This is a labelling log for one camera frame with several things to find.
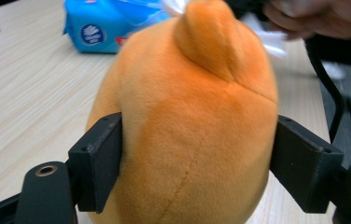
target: orange plush toy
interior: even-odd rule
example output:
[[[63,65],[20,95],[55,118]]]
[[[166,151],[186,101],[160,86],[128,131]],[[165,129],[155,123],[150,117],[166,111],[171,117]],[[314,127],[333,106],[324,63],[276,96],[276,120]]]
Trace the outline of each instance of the orange plush toy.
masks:
[[[240,224],[265,189],[277,122],[274,72],[221,0],[134,34],[89,127],[122,113],[119,178],[94,223]]]

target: light wood surface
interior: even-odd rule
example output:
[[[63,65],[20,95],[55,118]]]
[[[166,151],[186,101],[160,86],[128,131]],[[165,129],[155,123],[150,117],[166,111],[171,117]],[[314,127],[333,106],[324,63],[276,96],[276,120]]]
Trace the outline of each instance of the light wood surface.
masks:
[[[0,7],[0,201],[21,191],[25,173],[66,161],[84,134],[97,88],[115,55],[80,54],[63,35],[62,0],[20,0]],[[274,62],[280,114],[328,140],[318,80],[301,41]],[[271,175],[248,223],[331,223],[305,214]],[[79,223],[90,223],[86,214]]]

